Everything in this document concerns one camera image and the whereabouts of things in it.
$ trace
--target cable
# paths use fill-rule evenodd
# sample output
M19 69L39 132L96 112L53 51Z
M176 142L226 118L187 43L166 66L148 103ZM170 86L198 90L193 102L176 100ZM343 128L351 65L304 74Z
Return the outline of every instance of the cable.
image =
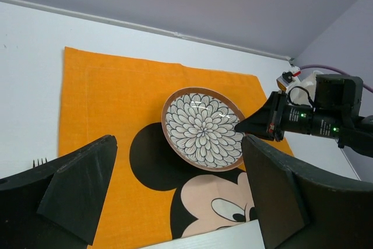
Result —
M312 106L312 108L315 107L315 103L314 103L314 101L311 99L311 95L309 94L309 91L308 91L307 89L301 87L301 86L295 86L295 87L292 87L292 88L289 90L289 92L288 92L288 94L287 94L287 101L288 101L290 104L292 104L292 105L294 105L294 106L300 106L300 104L294 103L294 102L291 100L290 94L291 94L291 91L294 90L294 89L301 89L301 90L305 91L305 92L307 93L308 102L310 103L310 105Z
M332 66L327 66L327 65L321 65L321 64L310 64L310 65L305 65L305 66L301 66L300 69L301 70L304 70L304 69L309 69L309 68L322 68L322 69L327 69L327 70L331 70L331 71L334 71L334 72L337 72L337 73L340 73L340 74L343 74L343 75L348 75L348 76L351 76L350 74L348 74L347 72L343 71L343 70L340 70L338 68L335 68L335 67L332 67ZM368 86L367 84L363 84L363 87L373 93L373 87L370 87Z

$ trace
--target fork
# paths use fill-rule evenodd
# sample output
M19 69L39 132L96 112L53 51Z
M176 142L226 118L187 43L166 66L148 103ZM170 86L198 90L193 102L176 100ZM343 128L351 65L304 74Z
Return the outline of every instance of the fork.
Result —
M46 157L44 158L44 160L41 159L40 162L39 162L39 159L37 159L37 165L36 165L36 163L35 163L35 160L33 160L33 168L36 167L36 166L40 166L40 165L42 165L43 163L47 163L47 162L48 162L48 160L47 160Z

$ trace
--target black ear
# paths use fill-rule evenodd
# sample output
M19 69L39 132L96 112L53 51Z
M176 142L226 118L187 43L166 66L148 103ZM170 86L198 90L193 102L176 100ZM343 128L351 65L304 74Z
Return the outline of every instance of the black ear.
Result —
M148 188L168 191L190 178L206 174L180 158L168 144L160 122L144 127L135 136L129 162L136 178Z

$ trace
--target orange placemat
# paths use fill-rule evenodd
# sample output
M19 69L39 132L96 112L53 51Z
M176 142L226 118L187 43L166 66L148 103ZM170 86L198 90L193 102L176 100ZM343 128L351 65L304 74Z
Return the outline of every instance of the orange placemat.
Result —
M65 49L59 154L106 134L118 141L93 248L138 248L250 220L244 166L219 174L173 170L162 161L177 156L152 149L164 145L157 135L165 101L190 86L225 95L245 116L266 100L252 75ZM270 144L291 154L286 141Z

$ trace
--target plate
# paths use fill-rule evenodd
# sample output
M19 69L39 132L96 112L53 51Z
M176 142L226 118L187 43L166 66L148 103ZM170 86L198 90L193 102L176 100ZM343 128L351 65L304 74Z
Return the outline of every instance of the plate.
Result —
M243 133L234 126L244 115L213 90L188 87L172 94L162 111L162 129L175 152L204 170L226 171L243 162Z

